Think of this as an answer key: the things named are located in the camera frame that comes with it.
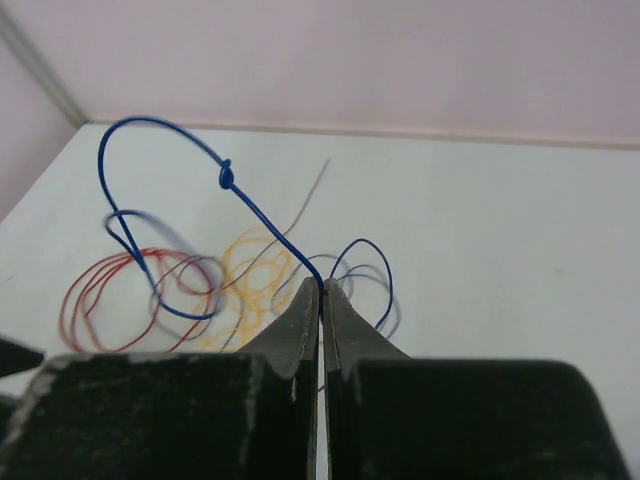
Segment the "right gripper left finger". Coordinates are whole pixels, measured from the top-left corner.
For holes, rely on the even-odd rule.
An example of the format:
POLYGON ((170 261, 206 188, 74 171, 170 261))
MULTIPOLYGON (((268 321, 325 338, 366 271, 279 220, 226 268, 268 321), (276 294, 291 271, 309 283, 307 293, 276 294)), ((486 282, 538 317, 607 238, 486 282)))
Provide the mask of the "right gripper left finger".
POLYGON ((5 479, 312 479, 318 285, 234 353, 70 354, 8 419, 5 479))

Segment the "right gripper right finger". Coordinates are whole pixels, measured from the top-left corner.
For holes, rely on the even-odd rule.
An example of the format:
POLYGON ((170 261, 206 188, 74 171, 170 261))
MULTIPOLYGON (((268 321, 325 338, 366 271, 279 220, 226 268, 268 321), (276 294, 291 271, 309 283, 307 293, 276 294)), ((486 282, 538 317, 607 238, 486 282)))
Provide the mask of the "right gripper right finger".
POLYGON ((324 284, 333 479, 626 479, 599 399, 550 360, 413 359, 324 284))

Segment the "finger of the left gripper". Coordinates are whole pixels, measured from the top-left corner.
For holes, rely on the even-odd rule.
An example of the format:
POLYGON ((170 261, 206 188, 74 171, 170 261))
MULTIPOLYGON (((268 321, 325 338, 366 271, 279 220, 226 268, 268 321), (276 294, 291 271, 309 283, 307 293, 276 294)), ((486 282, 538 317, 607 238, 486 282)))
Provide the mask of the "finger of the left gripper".
POLYGON ((42 352, 20 345, 6 338, 0 339, 1 378, 37 368, 43 361, 44 354, 42 352))

